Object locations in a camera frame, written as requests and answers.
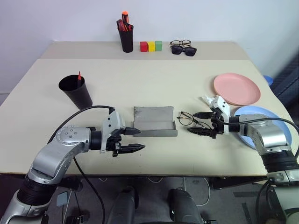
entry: pen holder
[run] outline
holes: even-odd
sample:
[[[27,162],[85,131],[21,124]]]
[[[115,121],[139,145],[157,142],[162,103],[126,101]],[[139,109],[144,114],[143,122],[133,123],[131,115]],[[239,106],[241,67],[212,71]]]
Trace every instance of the pen holder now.
[[[133,51],[133,30],[133,25],[131,25],[131,30],[129,31],[118,30],[121,37],[121,45],[123,52],[130,53]]]
[[[80,86],[78,86],[78,75],[70,75],[64,77],[59,82],[58,87],[73,101],[79,110],[93,105],[82,76]]]

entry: white wall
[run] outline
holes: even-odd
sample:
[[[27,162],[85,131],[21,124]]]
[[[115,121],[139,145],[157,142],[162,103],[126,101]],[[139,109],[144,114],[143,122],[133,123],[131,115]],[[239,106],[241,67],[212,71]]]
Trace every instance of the white wall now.
[[[299,0],[1,0],[0,91],[53,40],[119,40],[124,10],[135,41],[235,41],[272,77],[299,48]]]

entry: white cable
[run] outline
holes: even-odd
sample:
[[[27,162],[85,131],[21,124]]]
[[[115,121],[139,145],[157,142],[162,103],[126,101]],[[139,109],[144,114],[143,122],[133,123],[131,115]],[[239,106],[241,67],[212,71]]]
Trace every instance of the white cable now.
[[[160,183],[160,182],[163,180],[163,177],[161,177],[160,180],[158,180],[158,181],[153,181],[153,180],[150,179],[149,177],[148,177],[148,180],[149,180],[150,182],[152,182],[152,183]]]
[[[210,188],[210,184],[209,184],[209,182],[206,180],[206,178],[205,178],[205,177],[204,177],[204,179],[205,179],[205,181],[206,181],[206,183],[207,183],[207,186],[208,186],[208,188],[209,188],[209,195],[208,195],[208,197],[207,197],[207,200],[206,200],[206,202],[205,202],[205,203],[203,203],[203,204],[196,205],[197,207],[204,206],[204,205],[208,204],[208,203],[209,203],[209,201],[210,201],[210,195],[211,195],[211,188]],[[185,177],[184,177],[184,189],[185,189],[185,191],[186,191],[186,179],[185,179]]]
[[[66,205],[66,209],[65,209],[65,213],[64,213],[64,220],[63,220],[63,224],[65,223],[65,217],[66,217],[66,213],[67,213],[67,209],[69,208],[69,204],[70,204],[70,200],[71,200],[71,194],[73,193],[73,191],[71,190],[69,198],[67,200],[67,205]]]
[[[102,182],[106,182],[108,180],[108,177],[106,177],[106,179],[102,180],[102,178],[99,177],[99,180]]]

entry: glasses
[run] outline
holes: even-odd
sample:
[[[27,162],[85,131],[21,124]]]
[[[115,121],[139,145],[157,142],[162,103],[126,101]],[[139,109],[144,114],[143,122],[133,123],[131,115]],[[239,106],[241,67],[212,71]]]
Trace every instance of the glasses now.
[[[189,126],[192,123],[195,123],[195,126],[199,125],[202,128],[212,129],[208,124],[206,124],[205,122],[201,122],[201,121],[198,121],[198,120],[194,119],[194,117],[191,114],[187,113],[187,112],[181,111],[180,116],[177,117],[177,119],[184,126]]]
[[[182,52],[185,52],[187,56],[194,56],[197,49],[191,47],[191,41],[183,40],[183,41],[171,41],[170,42],[171,52],[174,55],[179,55]]]

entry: beige tabletop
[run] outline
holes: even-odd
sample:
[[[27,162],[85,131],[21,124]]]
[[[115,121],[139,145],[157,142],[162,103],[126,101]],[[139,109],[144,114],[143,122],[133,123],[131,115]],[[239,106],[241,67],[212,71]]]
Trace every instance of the beige tabletop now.
[[[261,91],[255,103],[291,119],[263,76],[244,51],[232,42],[198,42],[195,57],[172,55],[167,43],[162,52],[121,52],[116,42],[57,42],[49,46],[6,101],[0,106],[0,172],[26,173],[54,130],[76,106],[59,90],[58,82],[81,71],[93,105],[114,106],[127,126],[133,125],[134,106],[173,106],[177,137],[124,136],[122,144],[146,147],[133,154],[90,151],[77,156],[87,174],[98,175],[264,175],[262,159],[233,134],[215,140],[186,130],[175,118],[180,111],[209,111],[199,97],[214,96],[213,79],[225,72],[249,77]],[[232,113],[237,107],[231,106]],[[100,128],[107,110],[86,111],[70,124]],[[298,135],[290,127],[292,149]],[[79,171],[72,163],[69,174]]]

